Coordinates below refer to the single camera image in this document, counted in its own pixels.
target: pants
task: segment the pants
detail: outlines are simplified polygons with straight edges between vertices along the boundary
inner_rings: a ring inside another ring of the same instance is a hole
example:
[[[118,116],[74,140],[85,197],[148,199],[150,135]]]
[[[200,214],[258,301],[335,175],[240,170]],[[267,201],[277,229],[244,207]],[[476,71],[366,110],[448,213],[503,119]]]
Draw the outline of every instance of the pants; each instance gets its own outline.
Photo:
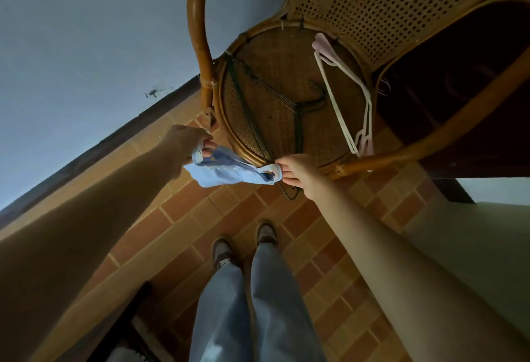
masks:
[[[258,246],[251,271],[258,362],[325,362],[320,340],[287,264],[269,243]],[[227,263],[201,294],[190,362],[254,360],[242,271]]]

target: tiled floor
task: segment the tiled floor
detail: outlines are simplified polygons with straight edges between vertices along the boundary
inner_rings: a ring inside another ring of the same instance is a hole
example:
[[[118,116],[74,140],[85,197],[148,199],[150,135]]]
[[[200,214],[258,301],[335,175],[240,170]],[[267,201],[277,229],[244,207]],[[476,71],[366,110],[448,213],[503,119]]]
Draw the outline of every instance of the tiled floor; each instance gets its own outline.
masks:
[[[173,123],[203,123],[197,95],[90,168],[85,172],[88,178],[82,175],[54,193],[47,199],[49,204],[44,202],[40,211],[26,219],[36,218],[46,207],[73,196],[86,182],[93,183],[149,150]],[[218,143],[227,145],[221,131],[213,134]],[[376,152],[400,145],[381,121],[374,143]],[[441,197],[416,163],[351,175],[339,183],[368,212],[398,232],[433,198]],[[73,326],[76,335],[86,332],[98,316],[151,279],[154,291],[141,309],[142,319],[177,361],[187,360],[197,300],[214,272],[209,255],[212,241],[221,233],[231,235],[248,271],[261,219],[277,226],[280,249],[300,285],[330,362],[408,360],[353,261],[303,193],[289,201],[277,185],[202,188],[186,171],[163,188],[112,249],[50,336],[56,349],[48,345],[43,353],[52,355],[68,347],[75,339]]]

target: wicker chair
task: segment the wicker chair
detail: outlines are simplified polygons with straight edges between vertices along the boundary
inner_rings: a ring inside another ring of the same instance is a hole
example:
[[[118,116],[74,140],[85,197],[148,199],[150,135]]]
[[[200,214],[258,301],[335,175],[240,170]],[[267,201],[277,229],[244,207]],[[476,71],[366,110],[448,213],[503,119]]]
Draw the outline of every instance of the wicker chair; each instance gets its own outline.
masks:
[[[244,67],[229,67],[227,57],[214,65],[206,40],[206,0],[188,0],[188,27],[200,66],[202,107],[215,115],[234,150],[255,165],[295,151],[296,115],[263,84],[245,74]],[[228,53],[243,61],[274,89],[293,102],[318,97],[308,81],[322,83],[311,43],[318,31],[333,43],[341,59],[376,94],[385,65],[463,17],[484,0],[286,0],[282,10],[242,33]],[[451,144],[476,126],[530,77],[530,49],[496,77],[443,126],[424,139],[394,152],[357,158],[348,150],[331,105],[302,117],[303,151],[316,156],[333,178],[355,171],[404,164],[421,159]],[[231,73],[238,73],[234,80]],[[362,126],[361,89],[336,68],[326,74],[350,132]],[[239,94],[243,93],[246,105]],[[265,154],[256,139],[254,118],[268,144]]]

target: hand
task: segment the hand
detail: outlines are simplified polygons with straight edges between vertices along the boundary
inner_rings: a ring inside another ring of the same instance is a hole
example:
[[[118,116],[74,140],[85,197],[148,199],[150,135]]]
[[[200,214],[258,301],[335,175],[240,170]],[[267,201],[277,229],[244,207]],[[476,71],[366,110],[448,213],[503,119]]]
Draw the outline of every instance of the hand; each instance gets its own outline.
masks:
[[[316,184],[328,179],[317,167],[316,160],[308,154],[293,154],[275,162],[282,167],[282,181],[301,187],[311,200],[314,200]]]
[[[212,150],[217,148],[217,144],[212,139],[213,136],[204,129],[173,125],[156,149],[168,159],[173,167],[172,175],[175,178],[180,175],[182,165],[191,162],[191,155],[201,142],[203,143],[202,156],[211,157]]]

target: curved wooden armrest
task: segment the curved wooden armrest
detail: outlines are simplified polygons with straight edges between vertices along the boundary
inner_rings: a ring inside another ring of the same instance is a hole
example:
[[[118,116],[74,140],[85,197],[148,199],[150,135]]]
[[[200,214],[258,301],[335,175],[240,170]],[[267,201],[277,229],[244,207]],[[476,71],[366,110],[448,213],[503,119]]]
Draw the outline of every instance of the curved wooden armrest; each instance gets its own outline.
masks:
[[[186,9],[191,43],[194,46],[195,55],[199,62],[202,111],[211,116],[213,88],[217,86],[217,77],[214,73],[210,47],[206,40],[205,3],[206,0],[187,0]]]
[[[451,119],[427,137],[396,151],[340,165],[329,173],[329,177],[335,179],[358,171],[402,165],[440,151],[477,126],[529,78],[530,47]]]

